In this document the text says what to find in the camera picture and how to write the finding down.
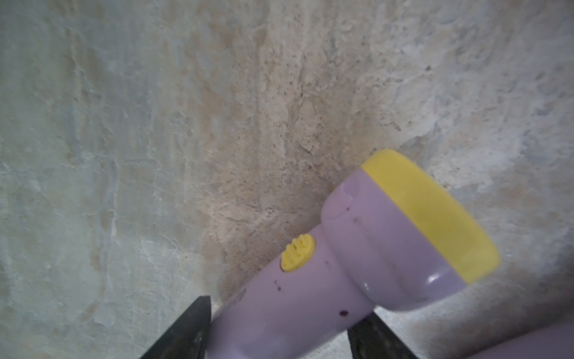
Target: grey surface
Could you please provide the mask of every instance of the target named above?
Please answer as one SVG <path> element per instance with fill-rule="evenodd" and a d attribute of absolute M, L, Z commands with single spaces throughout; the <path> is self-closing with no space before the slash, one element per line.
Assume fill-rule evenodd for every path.
<path fill-rule="evenodd" d="M 455 358 L 574 298 L 574 4 L 0 2 L 0 356 L 134 358 L 317 222 L 375 149 L 503 256 L 382 315 Z M 315 358 L 350 358 L 339 337 Z"/>

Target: black pointed object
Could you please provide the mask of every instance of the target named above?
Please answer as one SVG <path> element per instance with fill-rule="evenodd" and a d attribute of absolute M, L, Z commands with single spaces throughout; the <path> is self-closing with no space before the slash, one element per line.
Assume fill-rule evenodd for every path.
<path fill-rule="evenodd" d="M 347 335 L 353 359 L 417 359 L 375 312 L 347 330 Z"/>
<path fill-rule="evenodd" d="M 211 298 L 201 296 L 141 359 L 203 359 L 211 325 Z"/>

